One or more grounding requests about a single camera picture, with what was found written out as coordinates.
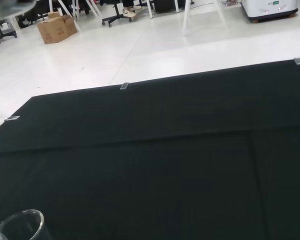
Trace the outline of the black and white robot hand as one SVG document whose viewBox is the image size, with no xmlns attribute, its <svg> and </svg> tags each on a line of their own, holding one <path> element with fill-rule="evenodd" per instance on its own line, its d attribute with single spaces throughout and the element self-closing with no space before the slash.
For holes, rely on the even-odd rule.
<svg viewBox="0 0 300 240">
<path fill-rule="evenodd" d="M 33 9 L 36 0 L 0 0 L 0 21 L 19 16 Z"/>
</svg>

